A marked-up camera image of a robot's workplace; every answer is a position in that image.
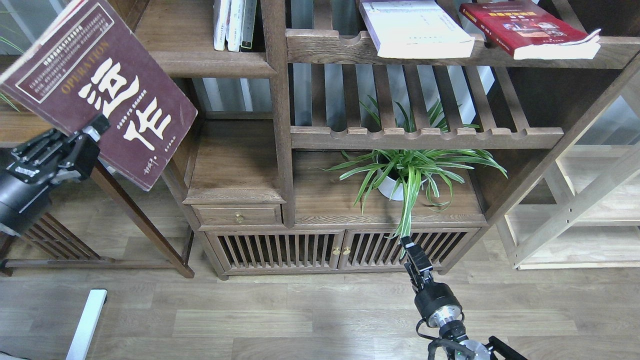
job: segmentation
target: wooden floor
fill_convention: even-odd
[[[159,257],[94,190],[90,183],[66,185],[54,213],[102,255]],[[163,184],[134,193],[179,243],[186,223]],[[194,279],[174,270],[18,269],[0,278],[0,350],[64,358],[89,290],[105,288],[88,359],[426,358],[404,273],[219,281],[199,244],[190,265]],[[436,279],[451,286],[477,340],[496,335],[529,359],[640,359],[640,269],[516,271],[491,230]]]

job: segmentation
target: white pot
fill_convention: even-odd
[[[384,180],[382,180],[382,183],[378,187],[378,191],[380,191],[380,193],[388,199],[402,201],[404,200],[404,191],[402,189],[402,184],[398,185],[396,192],[394,192],[393,196],[391,196],[391,193],[394,191],[394,187],[396,187],[396,182],[397,180],[393,180],[392,178],[387,176]]]

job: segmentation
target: wooden cabinet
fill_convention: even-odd
[[[199,121],[204,125],[194,127],[164,175],[221,278],[243,272],[262,273],[268,267],[267,259],[269,271],[278,272],[280,263],[294,261],[291,253],[284,255],[286,247],[282,246],[288,243],[289,251],[293,251],[292,244],[301,246],[296,241],[306,241],[300,240],[306,235],[315,244],[308,250],[310,257],[304,256],[306,263],[296,263],[286,272],[400,269],[395,262],[397,253],[390,252],[395,245],[384,237],[371,239],[395,227],[399,205],[376,193],[361,213],[352,206],[359,179],[339,182],[338,174],[321,168],[340,161],[339,149],[491,150],[507,168],[508,179],[489,168],[464,172],[461,174],[466,183],[456,185],[451,207],[436,213],[422,201],[414,209],[413,226],[419,233],[451,234],[438,238],[439,245],[433,244],[437,250],[432,253],[438,269],[448,271],[489,227],[520,202],[545,169],[614,100],[640,65],[640,7],[625,0],[541,0],[540,5],[574,27],[587,31],[602,28],[602,48],[595,59],[552,61],[514,60],[502,49],[486,45],[481,35],[474,35],[469,58],[379,58],[364,28],[354,37],[332,30],[331,1],[314,1],[314,29],[287,28],[287,3],[261,1],[265,53],[213,50],[210,0],[149,0],[134,30],[160,66],[177,79],[269,79],[273,112],[268,119],[210,120],[213,115],[201,111]],[[438,3],[452,18],[459,19],[456,1]],[[290,90],[295,79],[290,68],[294,63],[312,67],[310,124],[292,119],[295,99]],[[342,71],[343,119],[327,119],[327,106],[336,106],[327,100],[327,63],[339,64]],[[371,75],[361,73],[355,64],[371,65]],[[394,122],[386,68],[390,64],[402,65],[406,94],[417,118],[418,130],[414,133],[396,127]],[[477,113],[477,129],[463,127],[447,69],[450,66],[463,69]],[[495,78],[488,94],[479,77],[479,67],[483,66],[492,67]],[[420,85],[424,71],[433,73],[451,130],[448,133],[431,128],[426,121],[430,104],[425,104],[425,90]],[[375,82],[381,126],[360,121],[363,110],[355,94],[362,76],[371,76]],[[197,103],[189,81],[186,85]],[[254,117],[245,115],[245,119]],[[239,208],[259,209],[255,222],[238,224],[236,213],[241,211],[234,209]],[[281,209],[279,218],[277,209]],[[241,216],[247,221],[250,218]],[[229,238],[245,236],[239,233],[257,236],[250,238],[257,241],[251,243],[253,250],[248,243],[238,242],[248,238]],[[271,243],[267,235],[293,240]],[[330,236],[326,246],[324,235]],[[335,247],[344,253],[344,241],[350,243],[350,253],[332,257]],[[365,243],[370,244],[368,251],[377,246],[375,256],[363,252]],[[260,261],[252,258],[256,251],[258,255],[262,251]]]

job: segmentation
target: book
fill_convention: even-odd
[[[231,0],[229,9],[229,27],[227,28],[227,49],[240,51],[244,20],[244,0]]]
[[[253,1],[255,1],[254,11],[252,11],[253,5],[251,4]],[[260,0],[247,0],[245,3],[243,27],[244,31],[240,51],[244,53],[263,53],[266,49],[264,47],[264,27],[262,26]]]
[[[6,92],[66,134],[102,113],[100,158],[149,190],[197,111],[107,0],[73,0],[0,75]]]
[[[462,4],[460,12],[516,60],[593,59],[600,29],[579,31],[529,0]]]
[[[474,38],[434,0],[363,0],[360,13],[382,58],[468,58],[473,50]]]
[[[224,51],[229,24],[231,0],[215,0],[213,3],[213,48]]]

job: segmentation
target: wooden shelf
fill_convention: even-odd
[[[17,102],[14,104],[20,112],[4,101],[0,102],[0,147],[15,147],[52,128],[51,124],[27,108]]]
[[[355,37],[340,36],[335,30],[287,29],[287,58],[290,63],[369,63],[404,65],[459,65],[497,67],[556,67],[580,69],[622,69],[640,51],[635,37],[602,37],[593,60],[514,60],[499,47],[486,47],[482,35],[476,38],[468,58],[391,59],[380,58],[368,31]]]
[[[184,204],[281,204],[271,120],[213,120]]]
[[[344,159],[339,152],[297,152],[294,155],[296,226],[326,225],[341,229],[395,226],[402,213],[401,201],[391,201],[375,190],[367,199],[362,214],[359,204],[354,207],[353,201],[363,177],[355,175],[339,181],[342,172],[322,170],[342,161]],[[424,194],[418,197],[412,212],[413,228],[479,227],[486,224],[468,174],[460,174],[466,182],[454,185],[454,201],[445,211],[433,211]],[[442,183],[440,186],[444,192],[446,185]]]
[[[358,74],[354,65],[343,65],[345,118],[332,127],[327,126],[326,88],[323,65],[312,68],[312,124],[292,126],[291,141],[294,148],[305,149],[549,149],[564,134],[560,127],[531,127],[518,95],[505,68],[494,68],[496,84],[506,101],[490,104],[484,92],[477,67],[465,67],[469,94],[474,103],[479,129],[463,127],[458,101],[453,91],[447,67],[433,67],[440,99],[449,132],[430,127],[424,103],[420,75],[415,65],[404,65],[403,74],[410,107],[415,114],[418,130],[406,132],[397,127],[394,99],[385,65],[374,65],[373,78],[380,109],[382,128],[361,124],[362,109],[358,100]],[[501,126],[496,125],[494,112],[506,114]]]
[[[500,221],[505,247],[520,244],[554,213],[519,205]],[[571,227],[520,263],[519,269],[640,266],[640,231],[635,226]]]
[[[135,34],[171,77],[270,78],[275,75],[264,53],[213,49],[210,0],[150,0]]]
[[[575,193],[583,191],[603,169],[630,148],[631,146],[574,145],[558,159],[559,166],[566,174],[567,187]],[[640,179],[633,177],[587,210],[576,226],[640,225],[640,204],[634,201],[639,197]]]

